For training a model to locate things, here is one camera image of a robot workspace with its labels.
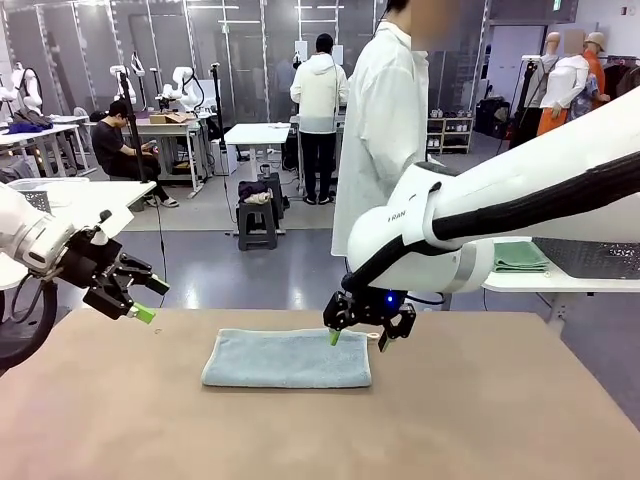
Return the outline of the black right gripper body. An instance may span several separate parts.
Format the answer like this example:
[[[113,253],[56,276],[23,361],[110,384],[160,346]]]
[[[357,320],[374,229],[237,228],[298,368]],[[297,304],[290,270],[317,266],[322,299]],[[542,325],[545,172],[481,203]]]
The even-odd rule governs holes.
[[[387,327],[402,305],[402,291],[360,291],[350,297],[348,317],[356,324]]]

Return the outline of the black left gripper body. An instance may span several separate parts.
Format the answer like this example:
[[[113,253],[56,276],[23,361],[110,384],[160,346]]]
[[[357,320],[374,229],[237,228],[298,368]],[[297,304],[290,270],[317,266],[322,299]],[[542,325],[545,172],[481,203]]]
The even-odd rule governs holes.
[[[61,257],[61,279],[78,288],[90,287],[95,277],[115,263],[122,249],[113,239],[94,245],[88,234],[75,234],[66,247]]]

